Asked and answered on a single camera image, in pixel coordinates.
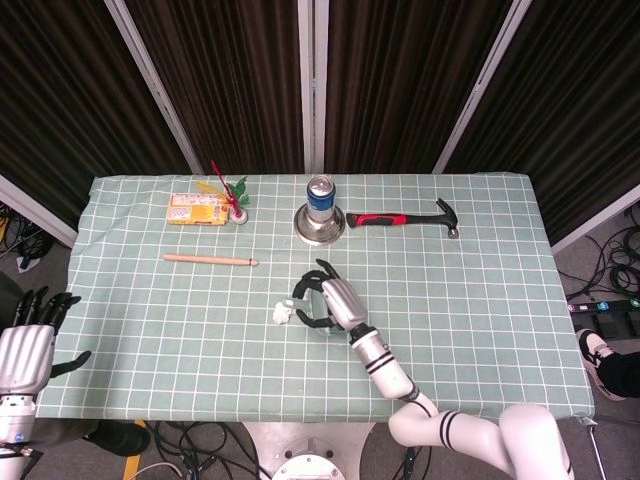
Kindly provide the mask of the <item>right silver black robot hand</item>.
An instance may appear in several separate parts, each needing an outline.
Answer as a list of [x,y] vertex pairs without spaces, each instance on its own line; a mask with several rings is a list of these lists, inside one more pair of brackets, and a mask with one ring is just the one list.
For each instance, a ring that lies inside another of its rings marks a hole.
[[327,314],[322,318],[312,319],[299,308],[296,309],[296,314],[306,326],[313,329],[339,327],[349,333],[350,343],[355,344],[375,330],[366,323],[367,309],[354,287],[328,261],[317,259],[316,263],[323,271],[311,270],[305,273],[295,285],[292,297],[302,300],[308,290],[318,292],[325,301]]

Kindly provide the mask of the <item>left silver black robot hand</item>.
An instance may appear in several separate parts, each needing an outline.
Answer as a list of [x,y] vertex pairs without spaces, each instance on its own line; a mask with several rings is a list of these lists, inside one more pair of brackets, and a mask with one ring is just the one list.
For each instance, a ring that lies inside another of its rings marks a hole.
[[61,326],[81,298],[62,292],[45,301],[47,292],[47,287],[27,291],[10,322],[0,327],[0,396],[35,396],[50,379],[81,368],[91,356],[84,351],[73,360],[53,362]]

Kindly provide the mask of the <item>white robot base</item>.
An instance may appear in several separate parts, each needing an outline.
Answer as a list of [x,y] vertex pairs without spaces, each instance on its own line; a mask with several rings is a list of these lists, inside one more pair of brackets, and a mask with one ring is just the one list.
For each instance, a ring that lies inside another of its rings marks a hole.
[[372,423],[246,422],[271,480],[360,480]]

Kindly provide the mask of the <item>red black claw hammer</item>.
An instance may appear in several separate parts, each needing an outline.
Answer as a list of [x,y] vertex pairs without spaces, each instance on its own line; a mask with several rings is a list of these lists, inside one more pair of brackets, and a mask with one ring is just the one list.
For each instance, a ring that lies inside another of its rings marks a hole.
[[374,213],[356,214],[346,213],[346,223],[350,228],[376,226],[404,226],[412,224],[443,225],[447,228],[448,237],[459,237],[458,218],[453,208],[442,198],[436,200],[436,205],[442,210],[437,215],[413,215],[402,213]]

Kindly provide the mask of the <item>blue silver drink can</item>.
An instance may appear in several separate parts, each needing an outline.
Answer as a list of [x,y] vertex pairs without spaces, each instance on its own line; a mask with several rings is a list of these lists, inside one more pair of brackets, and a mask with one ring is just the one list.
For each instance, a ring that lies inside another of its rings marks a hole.
[[309,217],[316,223],[331,219],[335,206],[336,186],[327,175],[316,175],[307,184],[307,209]]

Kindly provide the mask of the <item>colourful feather shuttlecock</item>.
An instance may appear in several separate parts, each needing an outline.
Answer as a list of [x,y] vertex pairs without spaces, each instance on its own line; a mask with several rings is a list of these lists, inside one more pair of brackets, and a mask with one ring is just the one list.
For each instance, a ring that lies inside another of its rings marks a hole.
[[210,164],[222,188],[201,180],[196,182],[196,186],[202,193],[212,194],[218,198],[221,206],[226,208],[229,220],[238,225],[245,224],[248,221],[248,213],[245,207],[250,204],[249,195],[246,193],[247,177],[242,177],[235,184],[229,184],[217,163],[211,160]]

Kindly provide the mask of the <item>wooden stick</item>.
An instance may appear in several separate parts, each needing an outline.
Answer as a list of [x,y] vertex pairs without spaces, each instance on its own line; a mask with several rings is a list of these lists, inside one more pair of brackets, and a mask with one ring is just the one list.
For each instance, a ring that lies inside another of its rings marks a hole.
[[231,257],[211,257],[211,256],[197,256],[197,255],[181,255],[165,253],[162,255],[163,260],[172,262],[186,262],[186,263],[200,263],[200,264],[214,264],[214,265],[231,265],[231,266],[250,266],[255,267],[259,265],[259,262],[255,259],[248,258],[231,258]]

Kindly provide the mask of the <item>green white checked tablecloth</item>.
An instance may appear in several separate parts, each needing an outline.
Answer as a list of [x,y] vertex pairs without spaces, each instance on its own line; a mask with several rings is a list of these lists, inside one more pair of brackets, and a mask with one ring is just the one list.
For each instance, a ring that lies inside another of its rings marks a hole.
[[[418,388],[442,410],[494,419],[531,402],[554,416],[590,416],[561,281],[533,187],[519,174],[338,175],[346,212],[431,215],[443,227],[346,228],[327,246],[295,233],[305,175],[247,181],[243,225],[191,227],[166,219],[190,176],[96,179],[79,221],[68,287],[73,306],[56,342],[81,369],[49,383],[43,417],[204,421],[386,421],[382,397],[344,332],[299,319],[276,325],[316,260],[329,261],[368,310]],[[258,266],[162,259],[165,253],[252,258]]]

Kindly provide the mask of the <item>yellow snack box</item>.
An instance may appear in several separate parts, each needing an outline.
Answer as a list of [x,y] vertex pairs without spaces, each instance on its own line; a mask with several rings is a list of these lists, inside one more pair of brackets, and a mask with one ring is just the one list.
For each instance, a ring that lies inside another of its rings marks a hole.
[[175,225],[224,225],[229,219],[229,208],[215,194],[172,194],[166,219]]

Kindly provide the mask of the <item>dark pleated curtain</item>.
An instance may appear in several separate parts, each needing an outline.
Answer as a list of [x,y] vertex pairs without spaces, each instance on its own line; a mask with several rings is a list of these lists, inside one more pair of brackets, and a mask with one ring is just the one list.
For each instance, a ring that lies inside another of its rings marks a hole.
[[190,171],[103,0],[0,0],[0,175],[76,227],[97,177]]
[[304,171],[296,0],[125,0],[205,172]]
[[640,185],[640,0],[532,0],[446,169],[527,175],[551,243]]
[[325,169],[429,173],[513,0],[330,0]]

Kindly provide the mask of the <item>white black sneaker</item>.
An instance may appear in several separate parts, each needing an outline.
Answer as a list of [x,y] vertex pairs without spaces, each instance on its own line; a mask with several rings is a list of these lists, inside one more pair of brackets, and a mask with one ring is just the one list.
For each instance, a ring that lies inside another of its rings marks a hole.
[[582,362],[594,381],[598,390],[609,400],[623,401],[625,397],[616,395],[611,392],[600,379],[597,368],[602,361],[608,356],[614,354],[614,350],[600,337],[595,331],[590,329],[581,329],[576,332],[578,345],[582,357]]

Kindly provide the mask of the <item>black power strip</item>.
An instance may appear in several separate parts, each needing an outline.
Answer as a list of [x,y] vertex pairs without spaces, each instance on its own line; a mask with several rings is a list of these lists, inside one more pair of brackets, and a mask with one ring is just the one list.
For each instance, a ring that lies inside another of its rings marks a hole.
[[640,311],[640,300],[630,298],[615,301],[579,302],[568,305],[570,314],[580,313],[612,313]]

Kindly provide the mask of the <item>black trouser leg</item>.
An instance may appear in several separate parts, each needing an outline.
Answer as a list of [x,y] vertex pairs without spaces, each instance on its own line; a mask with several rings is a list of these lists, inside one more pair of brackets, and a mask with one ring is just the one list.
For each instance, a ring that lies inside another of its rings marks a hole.
[[596,369],[606,391],[622,398],[640,398],[640,351],[612,353]]

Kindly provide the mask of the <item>white aluminium frame rail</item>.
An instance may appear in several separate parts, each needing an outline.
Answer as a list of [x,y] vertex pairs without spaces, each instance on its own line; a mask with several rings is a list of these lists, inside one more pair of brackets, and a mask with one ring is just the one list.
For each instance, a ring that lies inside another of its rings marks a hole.
[[629,192],[622,195],[603,210],[592,216],[589,220],[585,221],[576,229],[564,236],[561,240],[553,244],[551,246],[552,254],[557,255],[563,249],[579,240],[582,236],[588,234],[602,223],[631,207],[638,201],[640,201],[640,184],[636,185]]
[[78,232],[50,210],[0,174],[0,202],[44,229],[59,242],[72,248]]

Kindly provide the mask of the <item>white aluminium frame post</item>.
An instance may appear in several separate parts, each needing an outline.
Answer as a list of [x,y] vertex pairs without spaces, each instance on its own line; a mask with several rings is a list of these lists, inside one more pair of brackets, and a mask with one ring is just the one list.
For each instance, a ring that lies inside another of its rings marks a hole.
[[304,169],[325,170],[330,0],[297,0]]
[[507,52],[514,36],[524,20],[533,0],[512,0],[506,17],[489,50],[471,92],[459,114],[452,131],[433,167],[434,175],[442,174],[466,132],[483,99],[491,80]]
[[193,149],[191,141],[182,125],[171,98],[164,86],[158,70],[151,58],[146,44],[135,24],[125,0],[103,0],[111,18],[113,19],[134,63],[136,64],[147,88],[156,103],[168,129],[183,154],[190,171],[194,175],[202,175],[199,159]]

